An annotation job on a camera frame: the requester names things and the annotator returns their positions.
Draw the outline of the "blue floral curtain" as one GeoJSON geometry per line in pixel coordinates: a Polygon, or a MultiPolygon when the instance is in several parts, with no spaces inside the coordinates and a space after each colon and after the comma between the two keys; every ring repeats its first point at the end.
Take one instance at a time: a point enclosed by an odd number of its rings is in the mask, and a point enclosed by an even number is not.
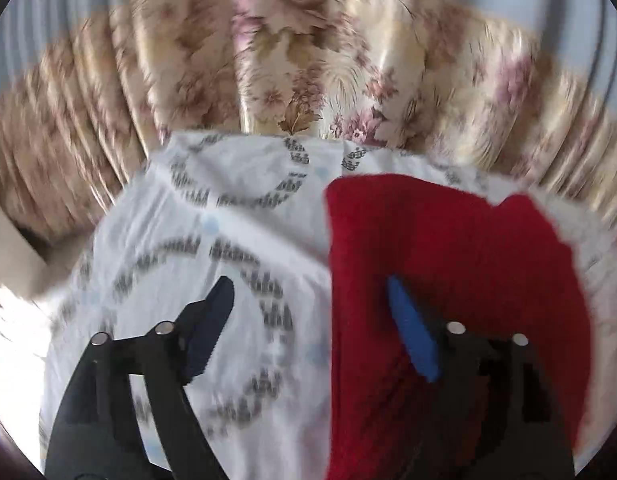
{"type": "Polygon", "coordinates": [[[10,0],[0,206],[58,240],[174,131],[404,148],[585,203],[617,230],[611,0],[10,0]]]}

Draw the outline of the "red knitted sweater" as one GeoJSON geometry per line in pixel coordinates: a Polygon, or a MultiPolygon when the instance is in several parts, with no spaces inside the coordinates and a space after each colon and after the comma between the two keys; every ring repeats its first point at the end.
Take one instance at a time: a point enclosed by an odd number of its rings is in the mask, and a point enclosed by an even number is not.
{"type": "Polygon", "coordinates": [[[573,448],[591,374],[591,321],[571,249],[527,196],[492,205],[398,174],[326,191],[333,272],[331,479],[406,479],[425,408],[388,304],[396,276],[426,313],[481,337],[528,338],[573,448]]]}

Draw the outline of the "beige leaning board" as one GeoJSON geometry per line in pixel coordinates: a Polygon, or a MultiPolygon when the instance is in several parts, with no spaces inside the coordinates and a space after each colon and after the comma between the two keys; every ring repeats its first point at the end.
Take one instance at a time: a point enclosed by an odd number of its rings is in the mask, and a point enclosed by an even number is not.
{"type": "Polygon", "coordinates": [[[0,284],[17,295],[31,295],[46,267],[0,206],[0,284]]]}

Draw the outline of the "patterned white blue bedsheet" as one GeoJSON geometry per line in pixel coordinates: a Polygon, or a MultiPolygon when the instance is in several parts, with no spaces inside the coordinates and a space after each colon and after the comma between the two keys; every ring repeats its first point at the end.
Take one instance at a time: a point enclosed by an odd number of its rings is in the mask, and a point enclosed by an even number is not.
{"type": "MultiPolygon", "coordinates": [[[[223,479],[331,479],[333,272],[326,191],[398,174],[496,205],[529,197],[573,255],[591,321],[591,374],[574,476],[617,426],[617,236],[586,209],[473,168],[350,141],[180,132],[95,231],[54,320],[40,424],[49,438],[96,333],[145,335],[222,276],[235,302],[185,392],[223,479]]],[[[167,461],[141,378],[130,380],[149,460],[167,461]]]]}

